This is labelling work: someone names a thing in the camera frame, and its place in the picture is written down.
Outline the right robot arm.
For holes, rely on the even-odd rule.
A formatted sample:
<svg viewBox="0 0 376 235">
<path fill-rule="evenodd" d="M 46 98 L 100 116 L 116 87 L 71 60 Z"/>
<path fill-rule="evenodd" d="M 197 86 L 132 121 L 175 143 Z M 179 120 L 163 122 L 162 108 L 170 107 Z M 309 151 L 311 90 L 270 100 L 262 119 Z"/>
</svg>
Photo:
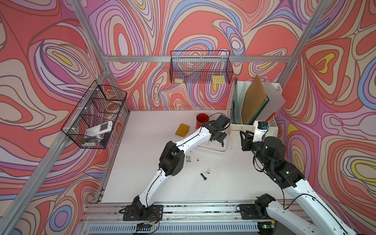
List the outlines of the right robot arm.
<svg viewBox="0 0 376 235">
<path fill-rule="evenodd" d="M 345 224 L 314 191 L 301 171 L 285 159 L 286 146 L 280 139 L 268 136 L 265 121 L 257 121 L 254 131 L 240 131 L 242 151 L 253 153 L 253 163 L 258 172 L 266 174 L 298 203 L 312 222 L 308 222 L 265 193 L 255 200 L 254 214 L 258 218 L 272 218 L 297 235 L 355 235 L 356 231 Z"/>
</svg>

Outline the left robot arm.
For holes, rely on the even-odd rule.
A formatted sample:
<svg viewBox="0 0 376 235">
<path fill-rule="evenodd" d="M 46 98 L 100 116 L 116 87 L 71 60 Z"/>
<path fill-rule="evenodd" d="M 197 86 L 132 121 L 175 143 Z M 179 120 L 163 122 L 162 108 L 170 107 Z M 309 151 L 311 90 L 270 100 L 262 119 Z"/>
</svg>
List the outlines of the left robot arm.
<svg viewBox="0 0 376 235">
<path fill-rule="evenodd" d="M 204 122 L 193 134 L 179 142 L 169 141 L 159 158 L 158 170 L 153 179 L 140 195 L 136 196 L 132 206 L 139 216 L 150 210 L 155 202 L 154 197 L 164 186 L 167 179 L 177 175 L 184 166 L 185 156 L 199 145 L 208 141 L 222 143 L 227 137 L 225 130 L 229 128 L 231 120 L 221 114 L 216 120 Z"/>
</svg>

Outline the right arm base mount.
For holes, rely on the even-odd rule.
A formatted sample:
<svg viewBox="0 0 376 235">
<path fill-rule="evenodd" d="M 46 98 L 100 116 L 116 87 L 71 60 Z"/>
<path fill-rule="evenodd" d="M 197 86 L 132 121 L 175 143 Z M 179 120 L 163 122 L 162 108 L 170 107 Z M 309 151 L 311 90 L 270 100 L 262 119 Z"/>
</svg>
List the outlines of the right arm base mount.
<svg viewBox="0 0 376 235">
<path fill-rule="evenodd" d="M 239 204 L 237 206 L 242 220 L 271 220 L 266 209 L 258 204 Z"/>
</svg>

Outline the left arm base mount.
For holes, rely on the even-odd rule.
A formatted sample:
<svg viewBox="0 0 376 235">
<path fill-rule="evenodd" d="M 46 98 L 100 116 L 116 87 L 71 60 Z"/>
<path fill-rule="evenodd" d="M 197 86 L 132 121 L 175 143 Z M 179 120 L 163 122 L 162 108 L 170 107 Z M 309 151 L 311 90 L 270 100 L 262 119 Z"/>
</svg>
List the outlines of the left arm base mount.
<svg viewBox="0 0 376 235">
<path fill-rule="evenodd" d="M 152 205 L 143 209 L 128 205 L 119 211 L 123 214 L 123 221 L 158 221 L 163 218 L 163 212 L 163 205 Z"/>
</svg>

